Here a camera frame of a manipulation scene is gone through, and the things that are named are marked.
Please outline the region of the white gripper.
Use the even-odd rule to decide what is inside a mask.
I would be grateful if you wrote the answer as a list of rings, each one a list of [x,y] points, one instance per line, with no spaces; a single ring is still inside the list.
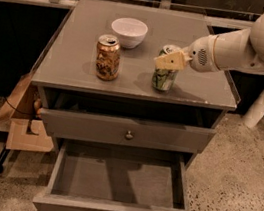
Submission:
[[[214,47],[217,35],[200,37],[192,44],[170,54],[163,54],[154,58],[155,67],[158,70],[183,70],[187,64],[198,72],[218,71],[214,60]]]

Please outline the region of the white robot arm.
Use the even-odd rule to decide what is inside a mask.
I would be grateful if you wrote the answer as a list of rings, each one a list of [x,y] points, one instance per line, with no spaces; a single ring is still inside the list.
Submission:
[[[238,70],[264,75],[264,14],[252,27],[200,37],[189,46],[154,59],[158,69],[198,72]]]

